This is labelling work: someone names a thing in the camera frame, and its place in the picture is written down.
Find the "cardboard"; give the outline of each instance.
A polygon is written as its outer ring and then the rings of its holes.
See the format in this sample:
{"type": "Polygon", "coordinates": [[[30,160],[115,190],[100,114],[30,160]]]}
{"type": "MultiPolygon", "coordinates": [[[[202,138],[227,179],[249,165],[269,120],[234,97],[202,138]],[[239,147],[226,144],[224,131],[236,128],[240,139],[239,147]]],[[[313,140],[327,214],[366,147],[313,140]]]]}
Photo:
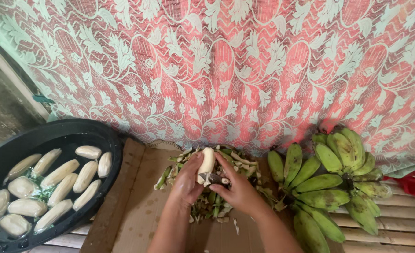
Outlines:
{"type": "MultiPolygon", "coordinates": [[[[117,189],[117,191],[110,198],[106,198],[81,248],[81,253],[108,253],[111,250],[113,253],[144,253],[154,236],[171,185],[163,190],[153,190],[153,186],[165,168],[174,164],[167,158],[177,156],[181,151],[168,142],[154,143],[142,149],[143,146],[137,142],[128,141],[130,145],[125,145],[124,153],[133,154],[135,161],[140,158],[140,163],[131,165],[131,161],[128,160],[130,165],[122,164],[121,169],[128,170],[127,173],[120,172],[117,179],[122,182],[122,186],[120,184],[118,187],[113,186],[113,190],[117,189]]],[[[256,160],[259,162],[262,175],[270,178],[266,158],[256,160]]],[[[277,190],[277,185],[273,181],[266,187],[271,187],[273,192],[277,190]]],[[[278,215],[293,231],[292,213],[289,210],[283,210],[278,215]]],[[[230,217],[228,223],[219,223],[210,219],[203,220],[200,224],[190,224],[186,252],[264,252],[255,222],[248,215],[234,209],[228,216],[230,217]],[[240,228],[239,235],[233,223],[234,218],[237,219],[240,228]]],[[[330,245],[331,250],[335,249],[334,252],[343,251],[339,250],[342,249],[340,244],[331,242],[330,245]]]]}

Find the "person's left hand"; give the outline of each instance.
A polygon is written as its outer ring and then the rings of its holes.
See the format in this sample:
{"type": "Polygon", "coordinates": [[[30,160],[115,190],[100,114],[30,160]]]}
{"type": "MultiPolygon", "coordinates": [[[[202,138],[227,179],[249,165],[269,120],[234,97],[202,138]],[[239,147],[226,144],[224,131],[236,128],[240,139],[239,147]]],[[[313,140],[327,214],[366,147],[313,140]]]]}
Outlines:
{"type": "Polygon", "coordinates": [[[170,198],[190,207],[203,192],[204,186],[197,182],[197,172],[203,163],[202,152],[194,153],[181,168],[171,189],[170,198]]]}

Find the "concrete wall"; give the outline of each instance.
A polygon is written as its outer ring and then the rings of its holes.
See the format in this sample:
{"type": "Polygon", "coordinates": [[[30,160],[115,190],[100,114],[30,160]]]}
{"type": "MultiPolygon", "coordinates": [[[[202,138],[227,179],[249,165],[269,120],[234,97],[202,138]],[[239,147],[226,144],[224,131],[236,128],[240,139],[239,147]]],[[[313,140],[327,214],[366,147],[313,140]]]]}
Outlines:
{"type": "Polygon", "coordinates": [[[0,143],[45,122],[22,97],[0,70],[0,143]]]}

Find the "pile of banana peels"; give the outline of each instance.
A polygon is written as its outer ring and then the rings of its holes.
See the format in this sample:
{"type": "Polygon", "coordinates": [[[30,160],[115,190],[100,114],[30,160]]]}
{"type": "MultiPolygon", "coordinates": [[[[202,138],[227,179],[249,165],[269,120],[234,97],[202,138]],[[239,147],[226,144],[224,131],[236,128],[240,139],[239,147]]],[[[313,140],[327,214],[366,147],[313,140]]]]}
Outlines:
{"type": "MultiPolygon", "coordinates": [[[[275,210],[283,210],[286,206],[283,200],[278,200],[274,197],[270,188],[264,188],[263,185],[268,181],[268,178],[261,175],[259,163],[251,160],[244,152],[238,151],[235,147],[230,145],[217,145],[212,147],[215,152],[220,153],[234,168],[237,173],[247,177],[248,181],[256,188],[263,196],[267,203],[275,210]]],[[[182,152],[177,157],[168,158],[169,161],[176,162],[175,165],[169,166],[154,185],[155,190],[162,190],[168,184],[173,185],[178,172],[183,167],[184,163],[195,153],[202,151],[202,148],[189,148],[182,152]]],[[[212,173],[216,175],[224,175],[223,167],[215,161],[214,170],[212,173]]],[[[209,187],[205,187],[202,194],[197,201],[192,205],[190,222],[196,221],[199,223],[203,219],[216,219],[218,222],[229,222],[227,214],[233,209],[220,195],[211,191],[209,187]]]]}

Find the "person's right hand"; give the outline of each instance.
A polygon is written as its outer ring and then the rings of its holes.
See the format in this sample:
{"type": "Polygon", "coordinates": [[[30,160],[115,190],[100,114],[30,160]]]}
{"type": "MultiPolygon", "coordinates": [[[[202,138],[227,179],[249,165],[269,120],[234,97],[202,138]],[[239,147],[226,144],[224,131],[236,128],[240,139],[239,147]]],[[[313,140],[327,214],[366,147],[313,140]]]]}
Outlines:
{"type": "Polygon", "coordinates": [[[220,194],[234,208],[251,217],[259,215],[263,208],[269,208],[244,175],[235,172],[221,154],[216,152],[215,158],[223,166],[226,177],[231,181],[231,190],[221,185],[210,185],[211,190],[220,194]]]}

